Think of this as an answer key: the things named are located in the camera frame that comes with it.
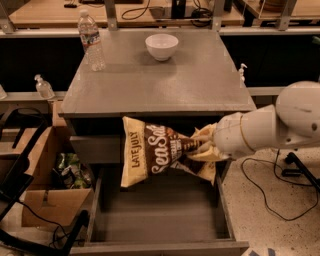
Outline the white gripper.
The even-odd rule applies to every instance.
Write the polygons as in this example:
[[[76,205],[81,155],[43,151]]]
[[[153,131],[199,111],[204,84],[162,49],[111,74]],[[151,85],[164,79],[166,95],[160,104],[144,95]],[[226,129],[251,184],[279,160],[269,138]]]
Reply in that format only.
[[[242,117],[243,114],[237,112],[224,116],[217,124],[195,129],[191,138],[206,143],[188,152],[187,157],[193,161],[217,162],[253,154],[254,151],[248,146],[242,133]]]

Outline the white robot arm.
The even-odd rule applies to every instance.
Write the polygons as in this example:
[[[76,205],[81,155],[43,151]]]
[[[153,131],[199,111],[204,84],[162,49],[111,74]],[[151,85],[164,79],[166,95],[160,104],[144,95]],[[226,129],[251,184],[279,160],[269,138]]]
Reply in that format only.
[[[316,147],[320,144],[320,83],[293,83],[280,92],[275,104],[226,115],[196,138],[203,145],[187,157],[205,162],[238,159],[265,148]]]

